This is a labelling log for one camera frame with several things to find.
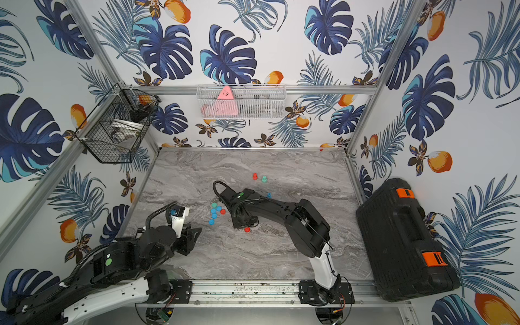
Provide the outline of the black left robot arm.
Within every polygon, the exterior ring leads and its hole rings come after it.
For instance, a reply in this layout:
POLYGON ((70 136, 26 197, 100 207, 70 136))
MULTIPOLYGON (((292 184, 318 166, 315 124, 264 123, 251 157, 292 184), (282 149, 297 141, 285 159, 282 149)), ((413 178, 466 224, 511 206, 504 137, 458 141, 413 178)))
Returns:
POLYGON ((2 324, 76 324, 125 305, 165 303, 177 293, 160 266, 187 256, 201 228, 170 226, 145 230, 139 238, 118 238, 92 249, 61 280, 30 269, 8 274, 1 295, 2 324))

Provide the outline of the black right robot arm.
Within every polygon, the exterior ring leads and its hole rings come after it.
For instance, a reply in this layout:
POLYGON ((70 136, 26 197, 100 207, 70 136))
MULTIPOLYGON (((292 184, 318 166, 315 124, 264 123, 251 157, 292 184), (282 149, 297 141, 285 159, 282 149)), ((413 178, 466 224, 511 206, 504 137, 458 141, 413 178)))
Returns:
POLYGON ((310 201, 286 203, 251 189, 235 192, 227 188, 218 196, 230 212, 235 229, 257 226, 260 218, 286 228, 294 247, 309 258, 314 271, 311 288, 300 290, 302 303, 316 307, 337 303, 341 276, 331 257, 330 225, 310 201))

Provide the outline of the pink triangular object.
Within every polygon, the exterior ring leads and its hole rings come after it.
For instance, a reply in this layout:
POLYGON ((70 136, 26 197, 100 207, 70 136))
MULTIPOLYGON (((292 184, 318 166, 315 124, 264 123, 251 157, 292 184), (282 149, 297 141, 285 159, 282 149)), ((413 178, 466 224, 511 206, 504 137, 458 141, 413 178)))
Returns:
POLYGON ((240 114, 232 88, 229 85, 226 85, 219 93, 217 99, 211 104, 209 112, 216 117, 232 117, 240 114))

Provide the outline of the black plastic tool case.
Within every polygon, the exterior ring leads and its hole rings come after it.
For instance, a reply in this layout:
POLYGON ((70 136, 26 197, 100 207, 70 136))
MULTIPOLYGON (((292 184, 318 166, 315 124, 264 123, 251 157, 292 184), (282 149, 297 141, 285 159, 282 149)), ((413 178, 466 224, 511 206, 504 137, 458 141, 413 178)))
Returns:
POLYGON ((460 287, 424 216, 410 185, 399 178, 386 180, 356 211, 376 289, 388 302, 460 287))

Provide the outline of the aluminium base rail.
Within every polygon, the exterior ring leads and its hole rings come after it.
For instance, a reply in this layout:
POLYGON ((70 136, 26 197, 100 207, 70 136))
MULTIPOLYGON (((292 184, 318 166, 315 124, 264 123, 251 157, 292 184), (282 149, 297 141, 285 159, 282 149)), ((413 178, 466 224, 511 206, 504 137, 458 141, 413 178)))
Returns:
POLYGON ((370 280, 343 280, 335 296, 318 292, 313 280, 173 280, 173 298, 140 307, 410 307, 387 302, 370 280))

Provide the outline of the clear wall shelf basket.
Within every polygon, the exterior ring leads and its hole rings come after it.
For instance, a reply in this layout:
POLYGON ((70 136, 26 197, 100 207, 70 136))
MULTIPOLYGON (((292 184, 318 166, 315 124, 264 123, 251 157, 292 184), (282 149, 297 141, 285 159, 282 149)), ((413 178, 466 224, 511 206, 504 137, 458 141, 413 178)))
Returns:
POLYGON ((229 85, 240 110, 238 116, 216 117, 210 111, 211 104, 226 85, 199 85, 196 98, 201 115, 205 119, 275 119, 285 115, 287 89, 284 85, 229 85))

